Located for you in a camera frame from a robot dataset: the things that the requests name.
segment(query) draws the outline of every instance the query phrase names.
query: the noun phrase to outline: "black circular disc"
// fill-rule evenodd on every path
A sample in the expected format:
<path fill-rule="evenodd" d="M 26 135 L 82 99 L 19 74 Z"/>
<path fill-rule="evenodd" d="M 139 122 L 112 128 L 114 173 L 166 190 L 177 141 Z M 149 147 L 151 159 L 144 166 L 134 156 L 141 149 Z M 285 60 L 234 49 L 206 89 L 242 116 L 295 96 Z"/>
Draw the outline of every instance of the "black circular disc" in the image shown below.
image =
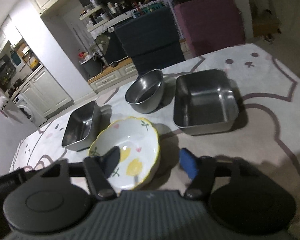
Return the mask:
<path fill-rule="evenodd" d="M 82 188 L 51 185 L 12 192 L 3 205 L 9 224 L 22 232 L 46 234 L 78 223 L 90 211 L 91 198 Z"/>
<path fill-rule="evenodd" d="M 230 183 L 209 199 L 212 215 L 239 233 L 261 235 L 288 226 L 295 214 L 293 197 L 276 184 L 260 181 Z"/>

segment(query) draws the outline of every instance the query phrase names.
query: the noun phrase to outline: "square metal bowl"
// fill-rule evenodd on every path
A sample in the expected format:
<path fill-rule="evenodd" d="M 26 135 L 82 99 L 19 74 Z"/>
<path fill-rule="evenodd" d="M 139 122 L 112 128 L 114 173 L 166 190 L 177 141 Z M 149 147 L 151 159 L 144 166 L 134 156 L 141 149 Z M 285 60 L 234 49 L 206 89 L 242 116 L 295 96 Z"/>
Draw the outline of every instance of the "square metal bowl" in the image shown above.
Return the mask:
<path fill-rule="evenodd" d="M 100 108 L 96 101 L 74 110 L 63 136 L 62 147 L 72 151 L 89 148 L 97 138 L 100 116 Z"/>
<path fill-rule="evenodd" d="M 177 78 L 173 121 L 184 133 L 200 135 L 228 131 L 238 113 L 224 71 L 211 69 Z"/>

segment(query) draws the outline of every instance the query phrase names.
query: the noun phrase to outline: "wooden counter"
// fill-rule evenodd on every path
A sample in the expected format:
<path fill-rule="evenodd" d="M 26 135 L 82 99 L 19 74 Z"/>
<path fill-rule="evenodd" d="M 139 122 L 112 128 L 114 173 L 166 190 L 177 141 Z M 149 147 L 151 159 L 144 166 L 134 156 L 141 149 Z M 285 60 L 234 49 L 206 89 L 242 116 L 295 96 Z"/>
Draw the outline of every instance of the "wooden counter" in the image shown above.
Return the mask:
<path fill-rule="evenodd" d="M 99 75 L 93 77 L 93 78 L 90 78 L 88 80 L 88 84 L 91 84 L 93 82 L 95 82 L 96 80 L 104 77 L 105 75 L 108 75 L 109 73 L 113 72 L 113 71 L 116 71 L 117 69 L 119 68 L 122 68 L 128 64 L 132 63 L 132 59 L 131 58 L 127 58 L 123 61 L 121 61 L 116 67 L 107 67 L 102 73 L 100 73 Z"/>

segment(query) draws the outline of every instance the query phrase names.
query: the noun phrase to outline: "yellow bowl rim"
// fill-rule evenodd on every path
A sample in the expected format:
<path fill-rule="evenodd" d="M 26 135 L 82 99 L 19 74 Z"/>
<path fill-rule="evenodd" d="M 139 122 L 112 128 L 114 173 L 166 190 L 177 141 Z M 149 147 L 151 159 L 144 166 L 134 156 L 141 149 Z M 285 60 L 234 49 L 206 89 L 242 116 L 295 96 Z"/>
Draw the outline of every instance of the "yellow bowl rim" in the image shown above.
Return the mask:
<path fill-rule="evenodd" d="M 105 130 L 107 130 L 108 128 L 110 128 L 111 126 L 113 126 L 113 125 L 114 125 L 115 123 L 117 123 L 117 122 L 122 122 L 122 121 L 125 121 L 125 120 L 127 120 L 127 119 L 132 119 L 132 118 L 133 118 L 133 119 L 138 119 L 138 120 L 141 120 L 141 121 L 147 121 L 147 122 L 151 125 L 151 127 L 152 127 L 152 129 L 154 130 L 155 134 L 157 135 L 158 150 L 157 150 L 157 152 L 156 152 L 156 157 L 155 157 L 155 161 L 154 161 L 154 165 L 155 165 L 155 164 L 157 163 L 157 161 L 158 161 L 159 153 L 160 153 L 159 133 L 158 133 L 157 129 L 154 128 L 154 126 L 152 125 L 152 123 L 151 123 L 148 119 L 143 118 L 143 117 L 128 116 L 128 117 L 126 117 L 126 118 L 124 118 L 124 119 L 119 119 L 119 120 L 116 120 L 116 121 L 110 123 L 109 126 L 108 126 L 106 129 L 102 130 L 102 131 L 98 134 L 98 136 L 97 136 L 97 138 L 95 139 L 95 141 L 90 145 L 90 148 L 89 148 L 89 151 L 88 151 L 88 156 L 90 156 L 90 151 L 91 151 L 92 145 L 94 145 L 94 143 L 98 140 L 99 136 L 100 136 Z M 143 178 L 143 180 L 140 181 L 137 185 L 135 185 L 135 186 L 134 186 L 133 188 L 131 188 L 130 190 L 134 190 L 137 186 L 139 186 L 140 184 L 142 184 L 142 183 L 149 177 L 150 173 L 151 173 L 151 169 L 149 170 L 148 174 Z"/>

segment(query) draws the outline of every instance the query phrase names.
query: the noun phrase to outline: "stainless steel bowl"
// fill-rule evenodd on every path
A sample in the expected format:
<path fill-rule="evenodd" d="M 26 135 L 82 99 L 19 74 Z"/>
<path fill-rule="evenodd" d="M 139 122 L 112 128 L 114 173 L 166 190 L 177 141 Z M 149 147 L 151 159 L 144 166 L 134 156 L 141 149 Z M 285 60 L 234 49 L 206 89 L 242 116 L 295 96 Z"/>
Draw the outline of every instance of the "stainless steel bowl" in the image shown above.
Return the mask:
<path fill-rule="evenodd" d="M 91 101 L 74 110 L 62 140 L 62 147 L 72 151 L 89 148 L 99 133 L 100 108 Z"/>
<path fill-rule="evenodd" d="M 125 99 L 137 112 L 148 114 L 159 106 L 163 90 L 162 71 L 154 69 L 144 74 L 129 87 Z"/>
<path fill-rule="evenodd" d="M 226 73 L 211 69 L 177 78 L 173 121 L 190 135 L 228 131 L 238 106 Z"/>

